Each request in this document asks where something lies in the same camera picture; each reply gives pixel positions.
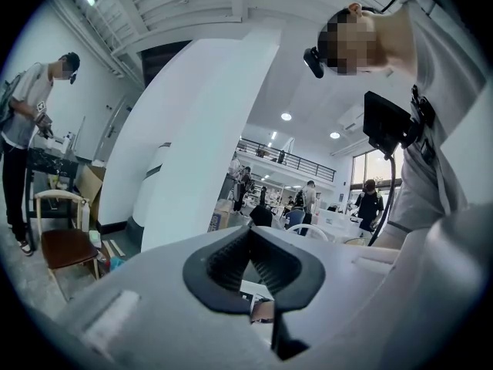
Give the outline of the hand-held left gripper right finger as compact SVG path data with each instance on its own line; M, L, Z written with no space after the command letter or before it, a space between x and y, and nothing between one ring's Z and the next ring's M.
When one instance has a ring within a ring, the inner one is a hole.
M252 370L397 370L385 283L397 251L252 229L256 266L280 278L270 345Z

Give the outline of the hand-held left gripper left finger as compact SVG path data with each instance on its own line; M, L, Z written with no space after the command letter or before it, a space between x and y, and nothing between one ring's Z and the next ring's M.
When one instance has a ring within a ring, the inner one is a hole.
M237 231L137 254L77 294L58 325L111 370L275 370L278 357L246 315L209 310L183 281L193 252Z

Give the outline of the person's right forearm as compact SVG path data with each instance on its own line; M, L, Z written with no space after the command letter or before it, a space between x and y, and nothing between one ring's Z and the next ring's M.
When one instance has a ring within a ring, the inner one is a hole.
M402 229L387 223L377 237L376 241L372 244L373 247L381 247L392 250L400 250L405 241L407 233Z

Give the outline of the wooden planks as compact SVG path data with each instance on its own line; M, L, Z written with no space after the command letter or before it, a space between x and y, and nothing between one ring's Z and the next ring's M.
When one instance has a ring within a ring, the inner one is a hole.
M115 240L102 240L102 245L106 249L106 253L109 255L110 259L126 257L126 253L120 248Z

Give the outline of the blue chair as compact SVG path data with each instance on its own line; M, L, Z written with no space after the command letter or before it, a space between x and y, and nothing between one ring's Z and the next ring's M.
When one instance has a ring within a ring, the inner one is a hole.
M288 212L285 215L286 222L285 222L285 229L289 230L291 227L302 224L304 221L305 217L305 212L301 209L296 209Z

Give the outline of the cardboard box purple print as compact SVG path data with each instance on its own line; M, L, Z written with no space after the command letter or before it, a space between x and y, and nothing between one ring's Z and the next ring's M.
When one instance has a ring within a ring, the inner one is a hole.
M208 232L227 228L232 207L233 202L231 200L219 199L216 202L216 206L210 220Z

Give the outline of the large window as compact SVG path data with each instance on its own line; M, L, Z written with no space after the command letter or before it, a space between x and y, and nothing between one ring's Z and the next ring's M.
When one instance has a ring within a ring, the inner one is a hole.
M354 207L363 193L368 180L374 180L376 191L380 194L383 206L387 206L391 188L391 162L379 150L369 151L353 158L353 171L350 182L350 215L359 217L359 207Z

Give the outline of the wooden chair brown seat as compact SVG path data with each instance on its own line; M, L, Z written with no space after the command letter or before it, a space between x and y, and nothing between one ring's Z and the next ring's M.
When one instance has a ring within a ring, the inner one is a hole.
M39 232L39 243L42 255L45 259L48 271L65 302L69 300L65 296L55 271L77 264L92 263L95 279L100 279L98 266L98 250L92 244L89 233L82 230L82 212L84 206L88 206L87 199L68 192L67 190L44 190L34 195L35 213ZM42 200L59 199L67 200L77 206L75 228L42 230Z

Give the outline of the black mezzanine railing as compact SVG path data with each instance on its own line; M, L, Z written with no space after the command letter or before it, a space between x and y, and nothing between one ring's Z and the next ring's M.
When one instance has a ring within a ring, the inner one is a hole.
M336 170L284 150L279 150L248 139L239 139L236 145L236 151L299 170L302 173L308 173L331 183L334 182Z

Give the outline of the open cardboard box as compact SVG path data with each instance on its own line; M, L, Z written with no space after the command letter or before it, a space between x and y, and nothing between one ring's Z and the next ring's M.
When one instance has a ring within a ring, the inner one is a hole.
M84 165L75 180L78 192L89 201L90 215L95 222L98 221L99 201L105 174L105 167Z

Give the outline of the ceiling air conditioner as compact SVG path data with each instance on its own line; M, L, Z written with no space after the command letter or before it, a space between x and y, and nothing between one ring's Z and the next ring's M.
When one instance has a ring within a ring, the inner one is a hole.
M349 108L337 121L344 132L353 133L363 126L364 107L355 105Z

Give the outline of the black chest-mounted monitor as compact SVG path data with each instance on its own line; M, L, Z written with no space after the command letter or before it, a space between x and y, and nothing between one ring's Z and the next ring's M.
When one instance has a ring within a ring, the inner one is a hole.
M419 124L401 107L374 92L364 94L363 132L369 144L386 158L398 145L409 147L417 139L418 130Z

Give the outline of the white door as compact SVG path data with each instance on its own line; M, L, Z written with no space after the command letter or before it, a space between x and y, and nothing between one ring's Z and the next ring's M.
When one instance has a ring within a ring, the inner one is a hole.
M103 130L101 139L93 160L105 166L109 160L113 147L116 144L118 136L123 128L125 121L132 112L132 103L127 96L123 96L112 111L112 115Z

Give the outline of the black marble table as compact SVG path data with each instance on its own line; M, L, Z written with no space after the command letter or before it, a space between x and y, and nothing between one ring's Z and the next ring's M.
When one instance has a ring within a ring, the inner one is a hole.
M58 176L67 179L67 191L72 192L74 182L79 168L79 161L71 150L65 154L55 149L33 147L28 151L25 189L24 189L24 206L25 206L25 223L28 242L32 249L36 249L35 237L32 229L32 219L36 217L35 212L35 185L37 181L36 174L45 174Z

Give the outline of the person's torso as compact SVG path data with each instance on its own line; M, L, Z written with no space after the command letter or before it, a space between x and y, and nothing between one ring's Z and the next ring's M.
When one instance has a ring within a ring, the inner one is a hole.
M418 145L404 150L402 184L388 223L405 231L431 227L467 204L441 150L486 83L487 62L451 0L399 0L411 20L417 52L419 93L436 117L424 135L436 152L428 166Z

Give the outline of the grey backpack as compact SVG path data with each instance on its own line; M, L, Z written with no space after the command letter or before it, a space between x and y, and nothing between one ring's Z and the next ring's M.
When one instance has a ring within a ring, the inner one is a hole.
M37 62L28 70L20 72L11 82L5 82L0 98L0 130L12 120L18 103L28 104L33 86L42 74L42 64Z

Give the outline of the black chest mount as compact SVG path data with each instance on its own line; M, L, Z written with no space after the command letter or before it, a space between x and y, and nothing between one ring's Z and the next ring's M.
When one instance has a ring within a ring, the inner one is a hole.
M403 131L404 137L401 147L407 149L416 143L423 161L430 166L434 161L436 152L424 135L424 129L426 126L428 128L433 126L436 114L428 99L419 93L416 84L411 88L411 107L414 115L410 118L408 128Z

